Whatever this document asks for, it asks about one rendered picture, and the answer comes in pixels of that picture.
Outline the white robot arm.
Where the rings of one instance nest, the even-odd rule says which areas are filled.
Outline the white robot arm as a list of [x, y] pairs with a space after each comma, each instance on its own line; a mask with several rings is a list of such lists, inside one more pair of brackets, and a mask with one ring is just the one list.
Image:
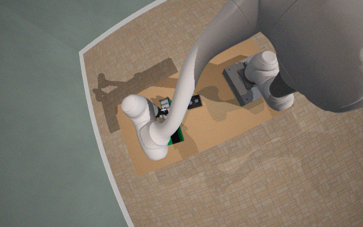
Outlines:
[[273, 110], [289, 108], [295, 92], [325, 111], [363, 108], [363, 0], [228, 0], [188, 52], [164, 122], [146, 97], [131, 94], [122, 101], [149, 159], [168, 153], [169, 136], [182, 123], [208, 62], [259, 32], [277, 54], [260, 52], [237, 73], [247, 90], [258, 86]]

